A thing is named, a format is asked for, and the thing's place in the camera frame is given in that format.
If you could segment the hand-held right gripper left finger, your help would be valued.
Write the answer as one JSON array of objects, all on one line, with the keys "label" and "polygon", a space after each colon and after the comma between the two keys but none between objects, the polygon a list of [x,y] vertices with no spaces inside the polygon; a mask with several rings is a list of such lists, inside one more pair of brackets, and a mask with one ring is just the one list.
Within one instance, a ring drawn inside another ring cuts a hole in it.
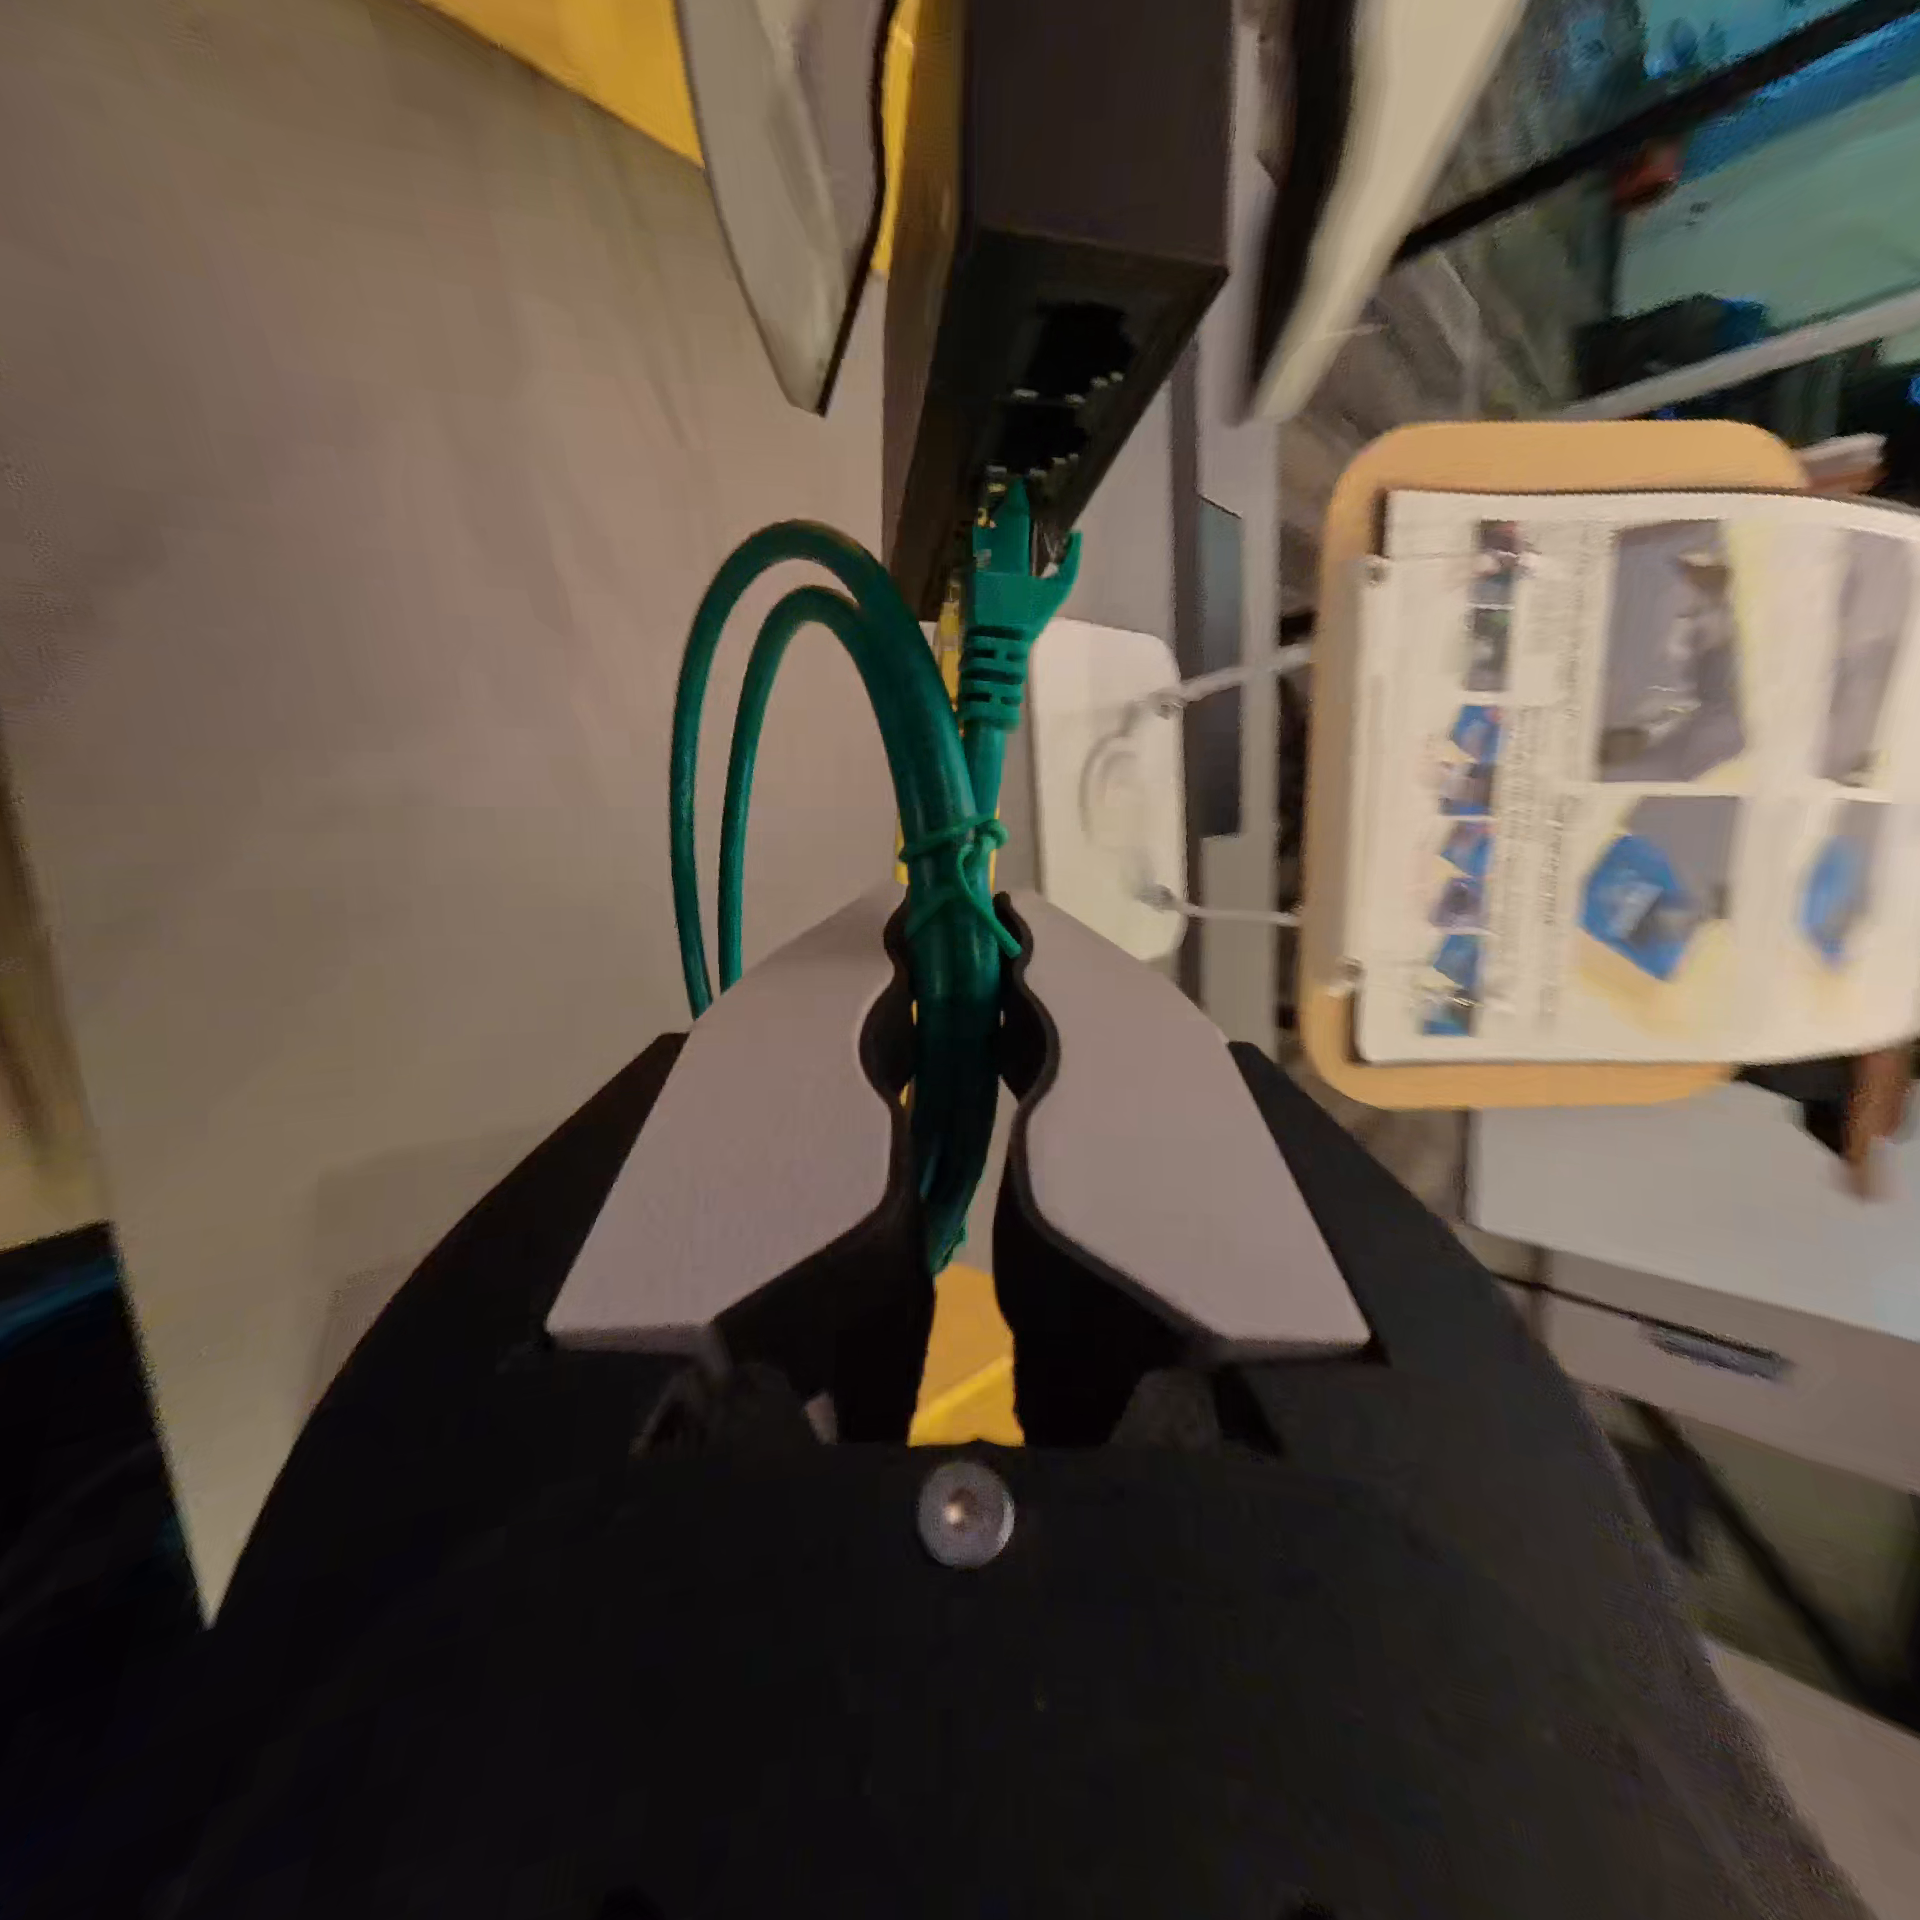
[{"label": "hand-held right gripper left finger", "polygon": [[694,1020],[545,1318],[557,1349],[763,1366],[846,1443],[909,1438],[934,1268],[904,925],[904,887],[873,887]]}]

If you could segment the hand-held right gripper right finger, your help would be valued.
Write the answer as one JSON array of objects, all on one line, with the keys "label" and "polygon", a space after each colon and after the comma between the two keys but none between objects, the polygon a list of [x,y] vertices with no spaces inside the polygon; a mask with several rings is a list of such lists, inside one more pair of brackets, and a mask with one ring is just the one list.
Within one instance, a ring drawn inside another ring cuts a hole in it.
[{"label": "hand-held right gripper right finger", "polygon": [[997,909],[993,1277],[1022,1439],[1101,1447],[1152,1376],[1363,1359],[1374,1333],[1218,1027],[1046,899]]}]

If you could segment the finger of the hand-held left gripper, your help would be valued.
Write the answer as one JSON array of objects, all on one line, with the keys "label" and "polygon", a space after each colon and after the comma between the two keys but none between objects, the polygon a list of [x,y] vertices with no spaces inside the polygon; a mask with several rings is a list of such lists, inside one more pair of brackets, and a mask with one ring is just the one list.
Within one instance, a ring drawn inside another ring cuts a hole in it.
[{"label": "finger of the hand-held left gripper", "polygon": [[826,415],[881,243],[898,1],[677,1],[730,262],[790,405]]},{"label": "finger of the hand-held left gripper", "polygon": [[1506,1],[1237,4],[1248,83],[1237,141],[1257,167],[1232,271],[1237,408],[1301,413],[1511,38]]}]

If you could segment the black network switch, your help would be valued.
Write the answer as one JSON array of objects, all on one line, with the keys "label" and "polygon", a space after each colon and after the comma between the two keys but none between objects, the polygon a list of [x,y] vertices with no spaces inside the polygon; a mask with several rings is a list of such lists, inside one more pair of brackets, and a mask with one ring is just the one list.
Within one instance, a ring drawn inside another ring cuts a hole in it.
[{"label": "black network switch", "polygon": [[1046,559],[1231,271],[1232,4],[921,4],[882,307],[882,559],[934,619],[1025,489]]}]

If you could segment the yellow plastic bin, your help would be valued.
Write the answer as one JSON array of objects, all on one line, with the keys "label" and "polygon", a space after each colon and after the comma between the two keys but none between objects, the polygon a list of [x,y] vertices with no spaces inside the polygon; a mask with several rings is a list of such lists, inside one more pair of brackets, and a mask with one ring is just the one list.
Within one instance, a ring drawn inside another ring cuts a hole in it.
[{"label": "yellow plastic bin", "polygon": [[987,1271],[953,1261],[935,1279],[920,1401],[909,1429],[917,1448],[990,1444],[1021,1448],[1016,1336]]},{"label": "yellow plastic bin", "polygon": [[[672,1],[431,1],[427,6],[705,168]],[[888,277],[895,262],[902,201],[897,167],[905,151],[905,110],[920,25],[921,1],[902,1],[882,75],[888,184],[873,252],[879,277]]]}]

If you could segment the instruction sheet on stand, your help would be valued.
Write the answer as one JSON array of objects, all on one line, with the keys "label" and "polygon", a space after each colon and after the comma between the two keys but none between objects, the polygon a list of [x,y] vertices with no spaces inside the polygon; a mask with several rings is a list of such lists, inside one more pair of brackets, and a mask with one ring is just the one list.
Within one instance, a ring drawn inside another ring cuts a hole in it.
[{"label": "instruction sheet on stand", "polygon": [[1304,805],[1298,1039],[1315,1075],[1365,1109],[1482,1112],[1639,1109],[1734,1078],[1727,1063],[1363,1063],[1344,972],[1363,855],[1355,768],[1363,708],[1361,567],[1381,507],[1400,491],[1582,495],[1809,495],[1798,455],[1746,422],[1415,422],[1397,427],[1337,478],[1321,541],[1315,692]]}]

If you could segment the printed instruction sheet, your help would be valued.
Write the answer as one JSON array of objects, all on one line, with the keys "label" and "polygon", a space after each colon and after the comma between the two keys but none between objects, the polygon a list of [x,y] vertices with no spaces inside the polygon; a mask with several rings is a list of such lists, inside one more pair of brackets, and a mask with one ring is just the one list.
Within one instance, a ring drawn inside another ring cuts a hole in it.
[{"label": "printed instruction sheet", "polygon": [[1390,491],[1361,575],[1359,1059],[1914,1039],[1915,649],[1909,507]]}]

